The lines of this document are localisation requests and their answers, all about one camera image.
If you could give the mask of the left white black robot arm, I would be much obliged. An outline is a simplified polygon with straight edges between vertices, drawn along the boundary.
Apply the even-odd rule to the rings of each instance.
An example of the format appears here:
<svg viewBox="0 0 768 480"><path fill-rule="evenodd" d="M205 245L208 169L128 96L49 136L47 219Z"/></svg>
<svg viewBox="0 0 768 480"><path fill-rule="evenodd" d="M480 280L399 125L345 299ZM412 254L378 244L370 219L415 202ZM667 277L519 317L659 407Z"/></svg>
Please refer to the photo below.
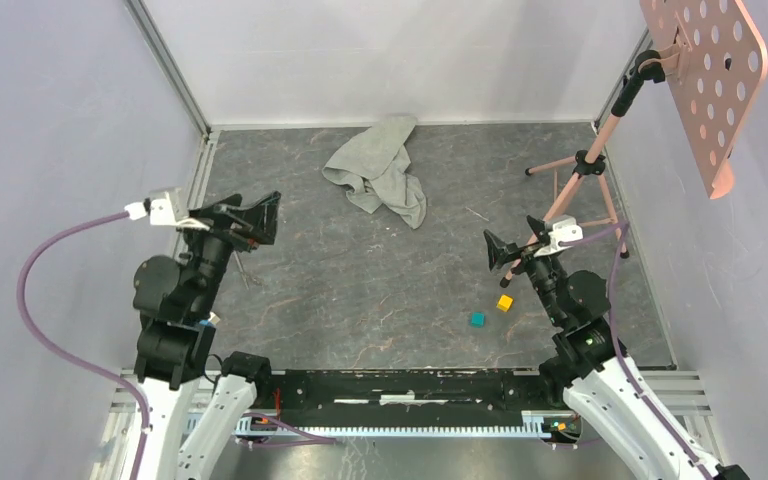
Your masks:
<svg viewBox="0 0 768 480"><path fill-rule="evenodd" d="M159 190L126 206L130 219L175 228L182 258L153 256L133 277L132 306L139 314L134 366L137 403L122 479L207 479L250 407L274 394L270 362L234 352L221 363L206 410L187 427L195 394L217 332L212 309L232 257L275 241L281 195L250 205L234 194L189 209L179 189Z"/></svg>

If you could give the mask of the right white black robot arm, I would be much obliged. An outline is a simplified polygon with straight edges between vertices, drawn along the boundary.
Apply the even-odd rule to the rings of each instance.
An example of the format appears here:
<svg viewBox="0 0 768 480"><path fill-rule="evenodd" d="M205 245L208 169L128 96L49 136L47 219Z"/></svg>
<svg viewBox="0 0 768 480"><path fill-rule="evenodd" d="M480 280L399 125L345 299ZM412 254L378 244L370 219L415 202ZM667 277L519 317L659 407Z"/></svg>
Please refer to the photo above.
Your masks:
<svg viewBox="0 0 768 480"><path fill-rule="evenodd" d="M556 330L556 354L538 368L540 400L578 414L638 479L747 478L701 446L648 386L615 330L612 279L568 273L560 263L573 247L608 236L623 241L628 223L590 235L569 215L527 223L535 240L524 246L489 230L483 237L489 269L510 265L526 275Z"/></svg>

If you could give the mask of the grey cloth napkin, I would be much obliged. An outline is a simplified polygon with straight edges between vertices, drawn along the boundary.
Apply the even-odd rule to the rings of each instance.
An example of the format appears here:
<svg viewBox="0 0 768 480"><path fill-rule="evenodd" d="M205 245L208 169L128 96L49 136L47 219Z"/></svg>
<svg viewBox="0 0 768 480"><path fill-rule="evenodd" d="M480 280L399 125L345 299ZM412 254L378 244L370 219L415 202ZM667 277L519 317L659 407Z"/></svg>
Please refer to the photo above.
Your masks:
<svg viewBox="0 0 768 480"><path fill-rule="evenodd" d="M347 200L373 214L385 206L413 230L427 213L427 197L409 172L406 142L417 125L410 115L389 116L355 135L330 157L323 177L344 189Z"/></svg>

